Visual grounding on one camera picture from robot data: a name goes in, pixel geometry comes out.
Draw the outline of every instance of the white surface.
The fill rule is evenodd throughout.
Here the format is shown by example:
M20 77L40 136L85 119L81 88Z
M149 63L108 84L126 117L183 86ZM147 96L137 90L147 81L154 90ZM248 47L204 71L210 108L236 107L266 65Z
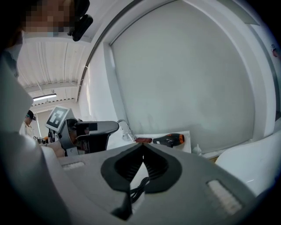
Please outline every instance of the white surface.
M274 184L280 173L281 131L258 142L226 150L216 164L259 195Z
M112 46L120 91L136 134L190 130L205 151L252 138L254 99L227 35L176 1L132 24Z
M179 146L174 146L173 149L177 149L183 152L188 152L191 153L191 140L190 140L190 133L189 131L177 131L174 133L178 133L178 134L183 134L184 135L184 144L181 144ZM166 134L137 134L136 137L137 138L160 138L163 136L166 136L167 134L170 133L166 133Z
M202 154L202 156L203 156L204 158L211 159L211 158L218 157L218 156L221 155L224 151L225 151L225 149L223 149L223 150L218 150L218 151L214 151L214 152L208 152L208 153Z
M108 79L108 85L109 85L110 94L112 97L112 102L113 102L116 116L118 119L125 119L126 121L128 121L123 100L121 98L119 85L117 85L118 81L115 72L115 64L114 64L112 49L107 43L103 43L103 49L104 49L104 63L105 63L106 75Z
M118 120L109 89L102 44L97 48L88 66L79 106L82 118L90 116L95 121Z
M267 55L267 60L269 61L272 71L272 76L274 79L274 82L276 83L277 87L279 88L279 104L281 104L281 60L280 58L277 58L273 56L271 51L271 45L274 44L275 47L280 51L280 46L278 42L276 41L275 37L273 36L272 32L269 30L266 24L261 24L260 26L257 25L250 25L256 34L259 36L261 41L264 44L264 51L266 51L265 55Z
M133 144L133 141L124 141L122 139L122 132L121 129L119 129L117 132L110 135L108 139L108 144L106 150L111 150L115 148L119 148L125 145Z
M38 120L38 124L39 124L40 133L41 133L42 138L48 136L48 133L49 133L49 129L45 126L45 124L49 119L50 113L51 113L51 111L46 111L46 112L40 112L40 113L37 114L37 120ZM35 126L36 123L37 123L37 121L32 122L32 127L33 127L34 130L35 130L34 126Z
M274 129L276 110L274 82L267 58L258 40L248 26L221 3L217 1L184 1L208 15L235 45L248 72L254 93L253 140L257 141L271 135Z

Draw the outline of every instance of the white wall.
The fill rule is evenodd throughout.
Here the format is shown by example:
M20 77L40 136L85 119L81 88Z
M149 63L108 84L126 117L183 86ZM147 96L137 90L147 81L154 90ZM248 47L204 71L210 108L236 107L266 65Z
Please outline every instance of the white wall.
M268 63L270 65L272 77L274 80L275 96L276 96L276 110L280 111L281 104L281 61L279 58L274 57L271 51L271 45L274 44L275 47L280 50L278 42L273 36L272 32L269 30L267 25L249 25L249 28L256 36L257 40L263 48L264 54L267 57Z
M101 44L95 52L84 77L79 97L82 120L117 121L109 89L104 62L104 47Z
M37 121L32 120L31 127L33 129L34 136L35 137L40 137Z
M45 112L40 112L37 114L39 129L40 129L42 138L48 136L48 133L49 133L49 129L45 126L45 124L50 117L50 113L51 113L51 110L45 111Z
M112 46L126 113L137 134L190 130L203 150L252 138L254 98L227 35L176 1L132 24Z
M81 119L81 111L80 111L80 107L78 103L66 103L63 104L62 106L67 107L67 108L71 108L73 115L76 119Z

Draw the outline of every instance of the person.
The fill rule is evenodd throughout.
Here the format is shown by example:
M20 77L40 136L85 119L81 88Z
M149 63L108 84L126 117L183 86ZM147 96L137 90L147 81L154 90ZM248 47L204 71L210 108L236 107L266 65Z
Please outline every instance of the person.
M25 116L25 120L22 123L21 129L19 134L21 135L28 135L30 137L34 137L33 129L31 127L31 122L36 121L36 117L34 116L33 112L29 110Z

